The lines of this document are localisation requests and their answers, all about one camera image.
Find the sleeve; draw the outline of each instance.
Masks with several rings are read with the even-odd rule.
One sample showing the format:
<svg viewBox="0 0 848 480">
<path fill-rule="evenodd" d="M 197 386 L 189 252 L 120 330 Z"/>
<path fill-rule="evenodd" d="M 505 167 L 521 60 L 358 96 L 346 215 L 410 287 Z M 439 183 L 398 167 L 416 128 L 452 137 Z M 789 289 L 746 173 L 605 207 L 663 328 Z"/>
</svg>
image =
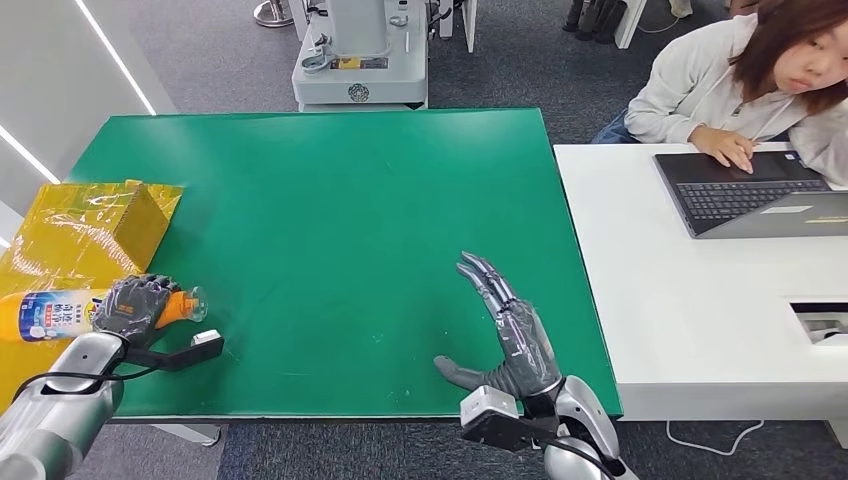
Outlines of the sleeve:
<svg viewBox="0 0 848 480">
<path fill-rule="evenodd" d="M 848 186 L 848 102 L 805 118 L 789 129 L 789 140 L 806 166 Z"/>
<path fill-rule="evenodd" d="M 708 25 L 660 52 L 645 88 L 631 102 L 624 125 L 642 143 L 686 143 L 701 122 L 673 113 L 717 61 L 731 56 L 733 21 Z"/>
</svg>

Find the light strip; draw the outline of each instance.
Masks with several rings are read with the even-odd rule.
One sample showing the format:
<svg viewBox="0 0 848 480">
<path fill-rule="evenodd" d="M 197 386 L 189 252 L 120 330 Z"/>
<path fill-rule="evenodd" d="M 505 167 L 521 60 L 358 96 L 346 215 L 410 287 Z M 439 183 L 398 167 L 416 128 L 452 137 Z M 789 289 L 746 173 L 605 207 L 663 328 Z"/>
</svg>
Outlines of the light strip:
<svg viewBox="0 0 848 480">
<path fill-rule="evenodd" d="M 20 156 L 24 157 L 24 159 L 29 162 L 30 165 L 35 167 L 36 170 L 38 170 L 39 172 L 41 172 L 42 175 L 47 177 L 47 180 L 50 180 L 50 183 L 60 183 L 59 179 L 56 178 L 56 175 L 53 175 L 50 170 L 47 170 L 47 167 L 45 167 L 41 162 L 39 162 L 38 159 L 35 158 L 35 155 L 30 153 L 30 151 L 27 150 L 26 147 L 21 145 L 21 142 L 17 141 L 15 137 L 13 137 L 11 133 L 9 133 L 8 130 L 3 128 L 3 125 L 0 125 L 0 138 L 6 140 L 6 143 L 8 143 L 12 148 L 14 148 L 15 151 L 20 154 Z"/>
<path fill-rule="evenodd" d="M 112 46 L 112 42 L 110 42 L 109 39 L 106 38 L 106 34 L 103 33 L 103 29 L 100 28 L 100 25 L 97 23 L 97 20 L 95 20 L 94 16 L 91 15 L 91 12 L 88 10 L 88 7 L 86 7 L 85 4 L 82 3 L 82 0 L 74 1 L 76 2 L 82 14 L 85 16 L 85 19 L 88 20 L 88 23 L 91 25 L 91 28 L 94 29 L 94 33 L 96 33 L 98 38 L 100 38 L 100 41 L 103 42 L 103 46 L 105 46 L 106 50 L 109 51 L 109 55 L 112 56 L 112 60 L 114 60 L 115 63 L 118 65 L 118 68 L 121 69 L 121 73 L 124 74 L 124 77 L 127 78 L 127 81 L 130 82 L 130 86 L 133 87 L 133 90 L 135 90 L 135 94 L 138 95 L 139 100 L 141 100 L 141 103 L 144 104 L 144 108 L 146 108 L 151 115 L 156 115 L 156 110 L 153 110 L 153 105 L 150 104 L 150 102 L 147 100 L 147 97 L 144 95 L 144 92 L 141 91 L 141 87 L 138 86 L 138 83 L 135 81 L 135 78 L 133 78 L 132 74 L 130 74 L 130 71 L 127 69 L 127 66 L 124 65 L 124 61 L 121 60 L 121 57 L 118 56 L 118 52 L 115 51 L 115 47 Z"/>
</svg>

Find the white hoodie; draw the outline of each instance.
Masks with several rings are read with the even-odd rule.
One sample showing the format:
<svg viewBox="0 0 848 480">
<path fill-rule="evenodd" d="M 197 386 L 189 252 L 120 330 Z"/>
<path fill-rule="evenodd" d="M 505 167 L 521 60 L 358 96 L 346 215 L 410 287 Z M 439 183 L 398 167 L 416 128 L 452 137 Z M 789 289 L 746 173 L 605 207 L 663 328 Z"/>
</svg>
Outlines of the white hoodie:
<svg viewBox="0 0 848 480">
<path fill-rule="evenodd" d="M 804 163 L 848 185 L 848 105 L 807 116 L 794 95 L 769 93 L 742 105 L 728 60 L 742 53 L 757 15 L 737 16 L 688 33 L 654 61 L 651 78 L 630 102 L 624 124 L 642 143 L 686 143 L 700 124 L 762 142 L 789 130 Z"/>
</svg>

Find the hand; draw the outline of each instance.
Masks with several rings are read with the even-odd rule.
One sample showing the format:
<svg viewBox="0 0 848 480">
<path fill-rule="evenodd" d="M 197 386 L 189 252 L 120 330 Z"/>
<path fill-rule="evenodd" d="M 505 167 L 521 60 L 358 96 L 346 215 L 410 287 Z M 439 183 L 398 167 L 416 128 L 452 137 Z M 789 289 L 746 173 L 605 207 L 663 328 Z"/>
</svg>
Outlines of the hand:
<svg viewBox="0 0 848 480">
<path fill-rule="evenodd" d="M 542 393 L 559 383 L 562 375 L 554 359 L 542 322 L 533 307 L 515 297 L 512 287 L 486 260 L 462 252 L 469 265 L 456 264 L 483 297 L 498 331 L 504 361 L 494 370 L 478 372 L 461 368 L 448 357 L 433 363 L 445 379 L 466 390 L 489 385 L 519 400 Z"/>
<path fill-rule="evenodd" d="M 171 293 L 180 286 L 162 275 L 131 275 L 112 286 L 94 312 L 95 331 L 117 333 L 137 347 L 147 347 Z"/>
<path fill-rule="evenodd" d="M 703 153 L 718 160 L 725 167 L 736 165 L 740 170 L 754 173 L 751 157 L 754 155 L 754 142 L 727 130 L 699 125 L 689 135 L 689 141 Z"/>
</svg>

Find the laptop keyboard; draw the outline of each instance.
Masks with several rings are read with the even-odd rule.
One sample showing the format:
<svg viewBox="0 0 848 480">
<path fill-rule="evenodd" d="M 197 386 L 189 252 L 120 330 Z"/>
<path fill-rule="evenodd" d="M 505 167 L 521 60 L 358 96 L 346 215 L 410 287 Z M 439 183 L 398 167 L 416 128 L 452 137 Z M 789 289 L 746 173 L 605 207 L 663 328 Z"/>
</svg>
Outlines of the laptop keyboard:
<svg viewBox="0 0 848 480">
<path fill-rule="evenodd" d="M 730 220 L 793 192 L 830 191 L 824 180 L 681 183 L 677 188 L 695 220 Z"/>
</svg>

